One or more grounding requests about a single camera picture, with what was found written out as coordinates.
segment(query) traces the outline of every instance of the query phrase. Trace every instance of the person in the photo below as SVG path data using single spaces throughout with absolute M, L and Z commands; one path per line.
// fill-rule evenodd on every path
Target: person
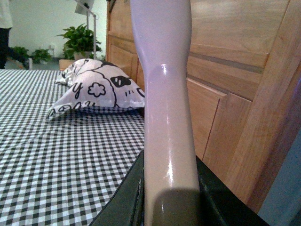
M 25 69 L 31 69 L 32 59 L 25 58 L 8 46 L 9 31 L 13 27 L 9 1 L 10 0 L 0 0 L 0 69 L 4 69 L 7 57 L 22 63 Z

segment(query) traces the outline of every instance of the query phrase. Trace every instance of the floor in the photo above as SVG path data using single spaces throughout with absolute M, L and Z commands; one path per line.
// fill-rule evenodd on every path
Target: floor
M 17 64 L 7 61 L 5 65 L 5 69 L 20 69 Z M 58 60 L 53 60 L 47 62 L 46 65 L 44 64 L 33 64 L 32 65 L 33 70 L 51 70 L 51 71 L 57 71 L 60 70 Z

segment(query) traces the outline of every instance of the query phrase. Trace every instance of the potted plant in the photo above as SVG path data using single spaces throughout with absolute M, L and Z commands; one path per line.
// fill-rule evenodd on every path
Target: potted plant
M 51 55 L 48 52 L 48 49 L 36 49 L 32 53 L 32 60 L 35 64 L 47 64 L 49 60 L 51 60 Z
M 64 44 L 64 53 L 67 53 L 67 56 L 70 56 L 73 51 L 75 60 L 89 58 L 91 52 L 93 52 L 93 31 L 87 29 L 87 26 L 84 26 L 83 24 L 77 28 L 71 26 L 63 30 L 66 31 L 66 33 L 57 36 L 62 36 L 64 39 L 67 39 L 67 42 Z M 100 44 L 101 42 L 96 40 L 96 51 L 102 51 L 99 47 Z
M 21 46 L 15 46 L 12 48 L 16 53 L 24 56 L 26 59 L 29 58 L 29 55 L 28 55 L 28 51 L 29 49 L 26 49 L 25 47 L 21 47 Z

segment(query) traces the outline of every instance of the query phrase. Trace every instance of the white wall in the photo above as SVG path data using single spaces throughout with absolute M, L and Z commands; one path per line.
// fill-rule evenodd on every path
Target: white wall
M 64 33 L 64 28 L 86 24 L 85 15 L 74 13 L 76 5 L 73 0 L 12 0 L 10 10 L 14 26 L 9 45 L 25 47 L 31 54 L 40 47 L 48 49 L 54 44 L 55 57 L 62 57 L 63 44 L 67 40 L 56 35 Z M 98 57 L 105 54 L 106 11 L 107 2 L 95 0 L 92 12 L 98 15 L 96 36 L 103 50 Z M 89 28 L 93 29 L 93 17 L 90 17 Z

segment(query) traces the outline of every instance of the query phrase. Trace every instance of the pillow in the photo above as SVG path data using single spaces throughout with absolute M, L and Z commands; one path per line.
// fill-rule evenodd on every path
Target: pillow
M 62 72 L 57 83 L 70 88 L 49 109 L 47 118 L 71 109 L 99 106 L 105 112 L 121 112 L 144 107 L 144 92 L 112 63 L 81 59 Z

